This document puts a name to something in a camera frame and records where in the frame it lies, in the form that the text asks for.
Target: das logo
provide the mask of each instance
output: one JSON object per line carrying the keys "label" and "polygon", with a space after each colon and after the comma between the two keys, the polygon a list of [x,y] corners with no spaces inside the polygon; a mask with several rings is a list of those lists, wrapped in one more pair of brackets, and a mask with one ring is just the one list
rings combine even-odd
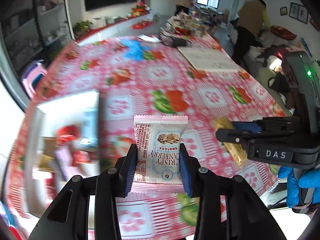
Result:
{"label": "das logo", "polygon": [[279,162],[291,162],[293,157],[293,152],[260,149],[258,155],[260,158],[263,158],[263,159],[271,159]]}

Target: pink checkered tablecloth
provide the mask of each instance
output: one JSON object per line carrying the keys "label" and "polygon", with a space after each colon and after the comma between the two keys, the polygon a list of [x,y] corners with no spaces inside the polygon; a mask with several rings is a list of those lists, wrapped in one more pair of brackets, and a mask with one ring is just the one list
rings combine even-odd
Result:
{"label": "pink checkered tablecloth", "polygon": [[[217,45],[211,38],[191,41],[194,47]],[[120,38],[83,47],[71,43],[54,60],[48,75],[36,89],[12,149],[6,199],[13,214],[32,219],[23,209],[22,192],[28,128],[35,107],[53,98],[92,89],[99,90],[100,103],[104,106],[99,117],[103,123],[99,131],[99,158],[103,167],[125,155],[125,146],[135,142],[134,115],[175,113],[188,116],[188,126],[181,141],[201,166],[225,177],[242,175],[259,196],[276,181],[276,176],[264,163],[251,162],[240,170],[215,138],[211,125],[214,118],[222,115],[233,121],[283,115],[267,91],[248,74],[200,73],[190,67],[177,49],[161,43],[145,45],[149,49],[142,61],[123,57],[128,49],[121,46]],[[171,90],[181,91],[180,101],[184,103],[159,111],[153,92],[165,95]],[[245,102],[236,100],[235,90],[246,94]],[[184,197],[161,192],[158,195],[129,193],[127,198],[117,199],[122,239],[180,239],[193,234],[198,203],[197,200],[184,201]],[[221,210],[221,219],[225,220],[224,197],[221,197]]]}

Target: potted plant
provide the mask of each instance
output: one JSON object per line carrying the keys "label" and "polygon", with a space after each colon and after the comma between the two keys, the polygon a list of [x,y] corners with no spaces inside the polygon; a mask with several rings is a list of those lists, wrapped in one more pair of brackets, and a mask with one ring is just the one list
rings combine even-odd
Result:
{"label": "potted plant", "polygon": [[78,22],[73,26],[73,33],[75,34],[76,38],[81,37],[82,35],[86,34],[88,31],[90,31],[90,24],[88,20],[85,22]]}

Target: blue gripper pad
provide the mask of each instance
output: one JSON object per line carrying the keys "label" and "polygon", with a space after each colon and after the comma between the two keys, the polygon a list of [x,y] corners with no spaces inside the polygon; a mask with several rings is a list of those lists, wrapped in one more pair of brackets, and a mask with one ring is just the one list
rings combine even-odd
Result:
{"label": "blue gripper pad", "polygon": [[254,122],[232,122],[233,127],[237,130],[251,131],[254,133],[261,132],[262,128]]}
{"label": "blue gripper pad", "polygon": [[127,196],[131,191],[134,173],[137,167],[138,148],[136,144],[132,144],[119,173],[119,178],[124,178],[124,195]]}
{"label": "blue gripper pad", "polygon": [[179,152],[179,164],[180,164],[180,174],[183,184],[184,192],[191,197],[192,186],[191,186],[191,174],[188,169],[187,158],[189,157],[186,147],[183,143],[180,144]]}

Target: blue glove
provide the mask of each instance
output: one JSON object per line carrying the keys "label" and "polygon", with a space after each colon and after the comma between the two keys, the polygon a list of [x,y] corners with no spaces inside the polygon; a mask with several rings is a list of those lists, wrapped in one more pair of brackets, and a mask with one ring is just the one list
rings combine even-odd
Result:
{"label": "blue glove", "polygon": [[287,205],[292,208],[299,204],[299,187],[301,188],[315,188],[313,193],[312,203],[320,202],[320,169],[307,171],[299,179],[295,179],[293,168],[280,167],[278,171],[279,179],[287,177]]}
{"label": "blue glove", "polygon": [[136,61],[143,60],[143,50],[149,49],[149,47],[141,46],[138,41],[131,41],[127,39],[122,39],[121,43],[124,46],[129,47],[129,51],[125,53],[124,58],[130,58]]}

